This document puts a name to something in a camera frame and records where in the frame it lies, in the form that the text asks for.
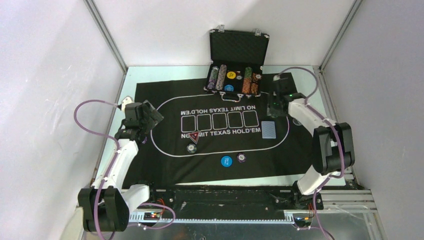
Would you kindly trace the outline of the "blue card deck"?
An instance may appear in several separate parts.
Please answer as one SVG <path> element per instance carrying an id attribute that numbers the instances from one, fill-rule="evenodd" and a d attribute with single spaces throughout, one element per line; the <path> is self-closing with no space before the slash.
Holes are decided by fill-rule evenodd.
<path id="1" fill-rule="evenodd" d="M 261 135 L 263 139 L 276 139 L 276 125 L 274 121 L 261 122 Z"/>

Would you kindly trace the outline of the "purple chip bottom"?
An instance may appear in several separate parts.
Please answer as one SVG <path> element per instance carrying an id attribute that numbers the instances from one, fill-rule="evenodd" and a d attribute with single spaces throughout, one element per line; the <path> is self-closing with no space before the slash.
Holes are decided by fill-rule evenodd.
<path id="1" fill-rule="evenodd" d="M 239 163 L 244 163 L 247 157 L 244 153 L 240 152 L 237 154 L 236 159 L 238 160 Z"/>

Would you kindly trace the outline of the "blue round button chip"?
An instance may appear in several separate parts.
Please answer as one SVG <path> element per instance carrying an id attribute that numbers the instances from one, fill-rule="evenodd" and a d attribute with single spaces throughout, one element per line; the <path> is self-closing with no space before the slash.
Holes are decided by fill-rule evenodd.
<path id="1" fill-rule="evenodd" d="M 228 168 L 233 164 L 233 159 L 230 156 L 225 155 L 221 158 L 220 163 L 223 167 Z"/>

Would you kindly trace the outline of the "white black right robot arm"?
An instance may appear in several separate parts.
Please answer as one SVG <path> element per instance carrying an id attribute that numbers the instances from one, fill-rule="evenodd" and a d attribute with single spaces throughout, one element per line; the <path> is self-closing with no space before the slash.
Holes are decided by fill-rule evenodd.
<path id="1" fill-rule="evenodd" d="M 284 86 L 286 77 L 273 77 L 268 94 L 267 114 L 272 117 L 287 116 L 297 120 L 312 136 L 311 166 L 304 176 L 295 182 L 298 191 L 291 194 L 291 204 L 304 209 L 311 196 L 331 178 L 340 179 L 346 168 L 355 163 L 355 151 L 351 126 L 325 117 L 302 93 L 290 93 Z"/>

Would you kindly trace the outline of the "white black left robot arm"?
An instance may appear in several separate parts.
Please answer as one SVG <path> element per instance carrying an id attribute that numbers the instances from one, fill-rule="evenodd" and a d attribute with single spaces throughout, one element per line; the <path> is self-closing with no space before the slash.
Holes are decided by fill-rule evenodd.
<path id="1" fill-rule="evenodd" d="M 124 119 L 114 136 L 103 134 L 114 143 L 107 166 L 90 187 L 82 188 L 77 196 L 86 232 L 123 232 L 137 207 L 142 204 L 145 208 L 153 208 L 158 202 L 158 194 L 147 184 L 138 183 L 126 191 L 122 189 L 140 146 L 147 142 L 148 133 L 163 116 L 148 100 L 135 102 L 130 96 L 120 104 L 114 103 L 113 107 L 124 113 Z"/>

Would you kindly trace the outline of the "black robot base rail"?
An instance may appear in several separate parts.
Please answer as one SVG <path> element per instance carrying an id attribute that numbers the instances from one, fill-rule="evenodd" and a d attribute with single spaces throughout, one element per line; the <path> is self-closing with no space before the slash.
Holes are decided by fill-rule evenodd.
<path id="1" fill-rule="evenodd" d="M 147 219 L 176 222 L 283 222 L 289 213 L 309 217 L 323 210 L 320 194 L 302 195 L 292 186 L 177 185 L 150 192 L 143 212 Z"/>

